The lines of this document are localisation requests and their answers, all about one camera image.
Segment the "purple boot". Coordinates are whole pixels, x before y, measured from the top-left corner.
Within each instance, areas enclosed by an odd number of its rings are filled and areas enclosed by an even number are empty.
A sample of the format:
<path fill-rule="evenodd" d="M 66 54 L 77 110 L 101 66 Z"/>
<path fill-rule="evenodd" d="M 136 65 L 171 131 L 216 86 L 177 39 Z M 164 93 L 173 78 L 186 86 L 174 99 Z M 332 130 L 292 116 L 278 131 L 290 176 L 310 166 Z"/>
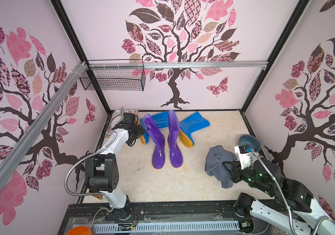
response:
<path fill-rule="evenodd" d="M 182 152 L 177 145 L 177 139 L 180 132 L 180 125 L 178 117 L 173 110 L 168 111 L 168 145 L 169 145 L 169 157 L 173 167 L 181 167 L 183 164 Z"/>
<path fill-rule="evenodd" d="M 155 143 L 155 149 L 152 155 L 152 165 L 155 169 L 161 169 L 165 164 L 165 137 L 150 114 L 145 115 L 144 125 L 151 140 Z"/>

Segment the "grey cloth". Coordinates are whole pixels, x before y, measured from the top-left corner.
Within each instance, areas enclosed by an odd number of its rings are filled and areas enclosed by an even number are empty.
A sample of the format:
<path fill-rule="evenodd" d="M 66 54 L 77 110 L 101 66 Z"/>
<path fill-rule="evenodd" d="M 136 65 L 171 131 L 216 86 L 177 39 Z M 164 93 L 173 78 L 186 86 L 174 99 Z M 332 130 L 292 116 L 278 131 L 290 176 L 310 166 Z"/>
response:
<path fill-rule="evenodd" d="M 233 181 L 223 162 L 233 162 L 237 160 L 235 153 L 227 151 L 223 146 L 215 146 L 209 149 L 205 162 L 205 171 L 208 176 L 214 176 L 221 182 L 224 189 L 233 186 Z"/>

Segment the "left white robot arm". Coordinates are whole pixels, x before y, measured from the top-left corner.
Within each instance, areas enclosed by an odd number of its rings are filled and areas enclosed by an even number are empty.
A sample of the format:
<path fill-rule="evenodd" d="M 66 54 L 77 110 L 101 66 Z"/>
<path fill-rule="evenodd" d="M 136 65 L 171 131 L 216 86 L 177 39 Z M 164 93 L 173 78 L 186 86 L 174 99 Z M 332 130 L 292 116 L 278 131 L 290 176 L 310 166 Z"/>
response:
<path fill-rule="evenodd" d="M 120 114 L 111 136 L 94 157 L 85 160 L 85 186 L 93 196 L 107 199 L 113 209 L 131 214 L 129 197 L 118 187 L 120 173 L 116 155 L 124 145 L 133 146 L 145 130 L 133 113 Z"/>

